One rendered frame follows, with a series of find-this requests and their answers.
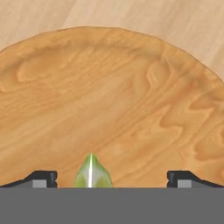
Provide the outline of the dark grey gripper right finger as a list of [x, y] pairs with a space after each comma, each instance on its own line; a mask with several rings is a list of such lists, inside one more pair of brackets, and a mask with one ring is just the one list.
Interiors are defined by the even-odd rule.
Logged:
[[168, 171], [167, 179], [168, 188], [224, 188], [224, 185], [200, 179], [190, 171]]

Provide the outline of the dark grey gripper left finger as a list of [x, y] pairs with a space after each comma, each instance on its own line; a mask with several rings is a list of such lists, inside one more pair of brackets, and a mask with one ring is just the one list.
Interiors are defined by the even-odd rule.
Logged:
[[0, 185], [0, 188], [57, 188], [57, 177], [56, 171], [34, 171], [23, 179]]

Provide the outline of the green lemon wedge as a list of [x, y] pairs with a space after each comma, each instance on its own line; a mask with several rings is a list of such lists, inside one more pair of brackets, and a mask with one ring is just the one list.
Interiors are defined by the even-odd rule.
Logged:
[[99, 162], [97, 156], [89, 153], [78, 170], [73, 186], [76, 188], [111, 188], [109, 172]]

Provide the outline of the round wooden plate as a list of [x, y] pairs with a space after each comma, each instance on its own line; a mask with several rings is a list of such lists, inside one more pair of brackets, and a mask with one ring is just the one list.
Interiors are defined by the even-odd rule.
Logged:
[[115, 186], [169, 170], [224, 185], [224, 82], [159, 38], [76, 27], [0, 51], [0, 185], [55, 170], [69, 187], [94, 153]]

